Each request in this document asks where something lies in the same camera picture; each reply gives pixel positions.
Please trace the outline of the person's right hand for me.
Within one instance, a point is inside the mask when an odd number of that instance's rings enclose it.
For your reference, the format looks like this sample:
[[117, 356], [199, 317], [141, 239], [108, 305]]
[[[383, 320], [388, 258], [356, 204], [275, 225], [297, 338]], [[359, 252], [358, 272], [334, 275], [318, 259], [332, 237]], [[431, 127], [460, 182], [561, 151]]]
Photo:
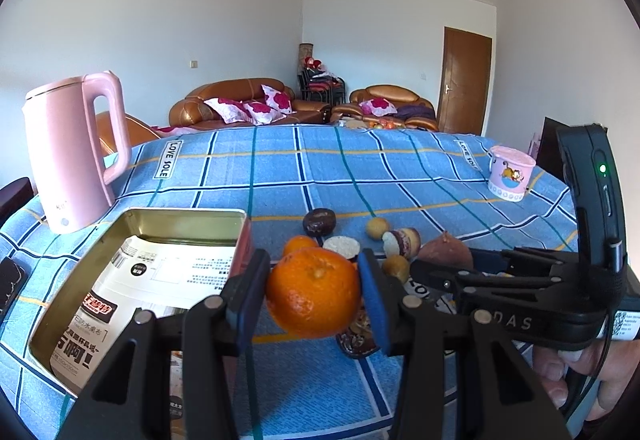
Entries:
[[[585, 350], [555, 351], [535, 347], [533, 369], [553, 404], [559, 408], [568, 397], [565, 372], [570, 368], [582, 375], [594, 374], [603, 350], [604, 342], [593, 342]], [[587, 420], [597, 420], [612, 411], [624, 394], [639, 364], [639, 342], [612, 342], [599, 373], [600, 388], [597, 400]]]

